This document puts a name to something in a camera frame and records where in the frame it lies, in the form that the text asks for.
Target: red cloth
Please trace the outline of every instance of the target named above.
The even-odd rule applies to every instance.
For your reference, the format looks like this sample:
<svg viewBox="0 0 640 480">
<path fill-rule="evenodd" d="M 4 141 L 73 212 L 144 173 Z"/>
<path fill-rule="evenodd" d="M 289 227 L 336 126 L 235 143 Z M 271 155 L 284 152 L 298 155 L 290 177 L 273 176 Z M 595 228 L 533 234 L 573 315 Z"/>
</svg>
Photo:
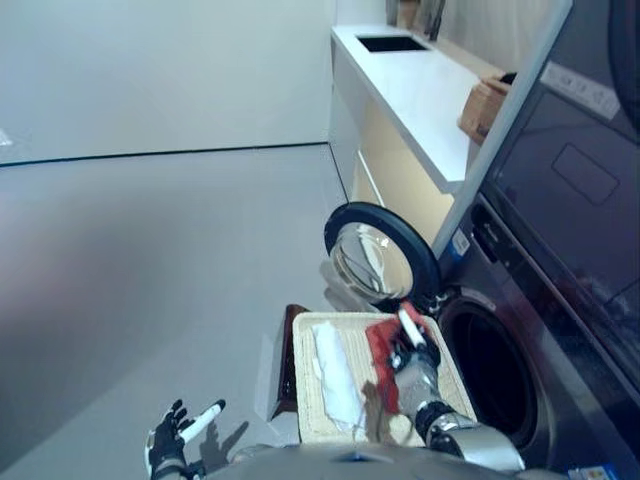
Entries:
<svg viewBox="0 0 640 480">
<path fill-rule="evenodd" d="M 421 318 L 419 318 L 418 323 L 428 329 Z M 378 376 L 378 394 L 382 398 L 385 410 L 389 413 L 399 413 L 398 387 L 396 387 L 393 379 L 393 369 L 389 366 L 388 360 L 391 355 L 391 339 L 400 328 L 400 320 L 390 318 L 384 322 L 371 325 L 365 330 L 371 355 L 373 356 L 376 375 Z"/>
</svg>

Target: cardboard box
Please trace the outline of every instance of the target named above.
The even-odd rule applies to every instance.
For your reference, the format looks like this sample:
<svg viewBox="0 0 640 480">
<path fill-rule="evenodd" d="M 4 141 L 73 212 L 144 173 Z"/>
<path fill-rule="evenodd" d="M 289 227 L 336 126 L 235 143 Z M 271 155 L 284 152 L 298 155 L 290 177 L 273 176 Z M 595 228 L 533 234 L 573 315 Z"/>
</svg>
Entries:
<svg viewBox="0 0 640 480">
<path fill-rule="evenodd" d="M 485 78 L 471 89 L 458 126 L 479 145 L 487 138 L 510 88 L 496 78 Z"/>
</svg>

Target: wall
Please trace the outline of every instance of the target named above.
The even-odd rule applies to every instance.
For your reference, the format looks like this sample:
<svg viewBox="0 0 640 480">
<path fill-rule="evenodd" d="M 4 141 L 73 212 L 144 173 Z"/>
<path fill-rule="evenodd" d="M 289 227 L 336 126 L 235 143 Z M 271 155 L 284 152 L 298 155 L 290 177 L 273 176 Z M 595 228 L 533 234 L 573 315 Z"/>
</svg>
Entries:
<svg viewBox="0 0 640 480">
<path fill-rule="evenodd" d="M 386 23 L 386 0 L 336 0 L 336 25 Z"/>
<path fill-rule="evenodd" d="M 555 0 L 447 0 L 440 35 L 504 71 L 517 71 Z"/>
<path fill-rule="evenodd" d="M 0 162 L 326 141 L 335 0 L 6 0 Z"/>
</svg>

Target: label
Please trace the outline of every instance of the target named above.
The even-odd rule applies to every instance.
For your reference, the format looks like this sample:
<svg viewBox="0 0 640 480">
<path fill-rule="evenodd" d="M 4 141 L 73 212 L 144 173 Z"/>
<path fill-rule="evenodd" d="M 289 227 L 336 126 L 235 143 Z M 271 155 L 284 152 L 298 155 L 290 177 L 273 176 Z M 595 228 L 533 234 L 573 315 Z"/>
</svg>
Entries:
<svg viewBox="0 0 640 480">
<path fill-rule="evenodd" d="M 464 257 L 464 254 L 467 253 L 470 245 L 471 244 L 469 243 L 467 236 L 458 228 L 451 239 L 454 256 L 458 258 Z"/>
<path fill-rule="evenodd" d="M 594 467 L 576 468 L 567 472 L 569 480 L 617 480 L 618 477 L 613 471 L 613 467 L 607 465 L 596 465 Z"/>
<path fill-rule="evenodd" d="M 10 145 L 13 145 L 13 142 L 5 131 L 0 128 L 0 147 L 8 147 Z"/>
<path fill-rule="evenodd" d="M 573 70 L 547 62 L 540 81 L 561 95 L 578 102 L 608 120 L 620 110 L 616 92 Z"/>
</svg>

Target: white towel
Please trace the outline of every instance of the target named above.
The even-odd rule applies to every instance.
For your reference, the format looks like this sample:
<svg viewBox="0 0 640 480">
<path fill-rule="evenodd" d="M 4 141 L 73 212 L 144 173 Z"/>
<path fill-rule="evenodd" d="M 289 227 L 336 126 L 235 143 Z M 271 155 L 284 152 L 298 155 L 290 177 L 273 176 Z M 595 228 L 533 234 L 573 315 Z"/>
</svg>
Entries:
<svg viewBox="0 0 640 480">
<path fill-rule="evenodd" d="M 327 416 L 341 432 L 364 434 L 366 416 L 338 331 L 330 322 L 314 325 L 313 337 Z"/>
</svg>

